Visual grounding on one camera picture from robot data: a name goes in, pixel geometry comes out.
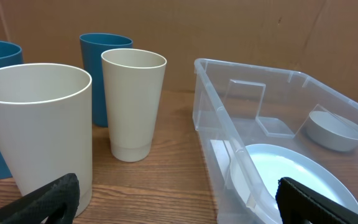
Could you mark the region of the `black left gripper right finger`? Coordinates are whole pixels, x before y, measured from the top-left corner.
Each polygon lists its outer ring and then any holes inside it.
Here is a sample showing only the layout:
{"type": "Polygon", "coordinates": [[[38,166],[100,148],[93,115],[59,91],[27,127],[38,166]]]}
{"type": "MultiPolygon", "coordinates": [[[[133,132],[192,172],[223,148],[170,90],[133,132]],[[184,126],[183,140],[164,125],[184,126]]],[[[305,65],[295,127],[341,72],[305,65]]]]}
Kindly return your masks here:
{"type": "Polygon", "coordinates": [[[290,177],[278,181],[275,196],[283,224],[358,224],[358,214],[290,177]]]}

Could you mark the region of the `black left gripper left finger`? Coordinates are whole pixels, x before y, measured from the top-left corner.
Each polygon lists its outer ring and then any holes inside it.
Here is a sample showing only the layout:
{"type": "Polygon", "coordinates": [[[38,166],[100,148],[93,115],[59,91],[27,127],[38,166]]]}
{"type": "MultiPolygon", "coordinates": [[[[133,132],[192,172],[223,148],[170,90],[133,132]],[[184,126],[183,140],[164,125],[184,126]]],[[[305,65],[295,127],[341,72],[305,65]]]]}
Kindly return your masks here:
{"type": "Polygon", "coordinates": [[[0,224],[72,224],[79,199],[78,178],[68,173],[0,208],[0,224]]]}

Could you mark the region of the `grey plate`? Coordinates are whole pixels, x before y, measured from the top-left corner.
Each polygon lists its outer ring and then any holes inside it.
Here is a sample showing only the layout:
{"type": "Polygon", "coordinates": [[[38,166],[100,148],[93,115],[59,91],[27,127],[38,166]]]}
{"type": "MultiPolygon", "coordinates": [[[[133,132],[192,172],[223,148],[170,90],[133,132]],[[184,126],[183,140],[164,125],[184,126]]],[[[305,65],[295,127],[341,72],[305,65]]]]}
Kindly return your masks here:
{"type": "Polygon", "coordinates": [[[272,144],[246,147],[270,198],[274,198],[278,181],[290,177],[330,200],[358,214],[358,202],[346,186],[315,161],[291,149],[272,144]]]}

